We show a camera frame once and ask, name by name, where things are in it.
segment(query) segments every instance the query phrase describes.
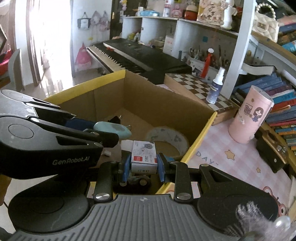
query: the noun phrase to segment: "white figurine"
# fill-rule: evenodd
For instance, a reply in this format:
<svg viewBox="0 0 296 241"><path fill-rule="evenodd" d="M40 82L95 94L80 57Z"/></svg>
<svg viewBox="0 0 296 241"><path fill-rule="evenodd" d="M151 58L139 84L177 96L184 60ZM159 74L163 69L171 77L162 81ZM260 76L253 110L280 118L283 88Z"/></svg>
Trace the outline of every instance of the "white figurine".
<svg viewBox="0 0 296 241"><path fill-rule="evenodd" d="M222 28L225 29L231 29L231 24L232 24L232 15L237 14L237 9L234 8L234 0L226 0L226 2L229 4L228 8L224 10L224 24L221 26Z"/></svg>

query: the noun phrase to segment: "white spray nozzle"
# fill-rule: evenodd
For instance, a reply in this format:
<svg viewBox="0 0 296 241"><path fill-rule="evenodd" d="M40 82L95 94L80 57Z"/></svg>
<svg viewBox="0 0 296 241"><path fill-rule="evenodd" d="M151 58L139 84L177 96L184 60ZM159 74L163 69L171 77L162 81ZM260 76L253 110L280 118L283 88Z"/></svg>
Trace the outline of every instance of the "white spray nozzle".
<svg viewBox="0 0 296 241"><path fill-rule="evenodd" d="M218 85L223 85L224 72L225 72L225 69L220 67L219 72L216 75L216 78L214 79L214 82L217 83Z"/></svg>

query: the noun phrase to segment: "electric keyboard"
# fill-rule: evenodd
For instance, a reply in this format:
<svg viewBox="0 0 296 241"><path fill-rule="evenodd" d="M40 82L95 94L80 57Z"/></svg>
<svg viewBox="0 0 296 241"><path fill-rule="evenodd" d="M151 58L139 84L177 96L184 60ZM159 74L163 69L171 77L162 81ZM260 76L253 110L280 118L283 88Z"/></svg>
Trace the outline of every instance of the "electric keyboard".
<svg viewBox="0 0 296 241"><path fill-rule="evenodd" d="M110 73L122 69L142 76L147 72L163 74L192 72L192 68L185 62L127 39L107 40L87 47L87 51Z"/></svg>

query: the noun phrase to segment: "white box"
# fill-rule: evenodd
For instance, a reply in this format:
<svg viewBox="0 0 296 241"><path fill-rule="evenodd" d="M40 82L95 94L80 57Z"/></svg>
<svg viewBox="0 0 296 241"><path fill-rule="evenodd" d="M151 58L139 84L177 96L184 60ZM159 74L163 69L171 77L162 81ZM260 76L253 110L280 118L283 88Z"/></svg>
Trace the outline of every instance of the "white box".
<svg viewBox="0 0 296 241"><path fill-rule="evenodd" d="M172 55L172 48L173 48L174 38L171 36L165 37L165 44L163 46L163 53L168 55Z"/></svg>
<svg viewBox="0 0 296 241"><path fill-rule="evenodd" d="M154 143L146 141L133 142L131 172L138 174L156 174L157 158Z"/></svg>

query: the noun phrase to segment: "white quilted handbag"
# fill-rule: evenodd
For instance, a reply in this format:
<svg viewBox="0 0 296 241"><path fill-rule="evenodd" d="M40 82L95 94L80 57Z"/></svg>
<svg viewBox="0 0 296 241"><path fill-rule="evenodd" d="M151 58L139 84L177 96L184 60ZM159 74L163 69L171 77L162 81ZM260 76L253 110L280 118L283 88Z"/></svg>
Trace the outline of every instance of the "white quilted handbag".
<svg viewBox="0 0 296 241"><path fill-rule="evenodd" d="M261 7L269 7L273 13L273 18L259 13ZM279 22L276 21L276 13L271 5L267 3L260 3L256 7L252 31L261 34L273 42L277 43L279 35Z"/></svg>

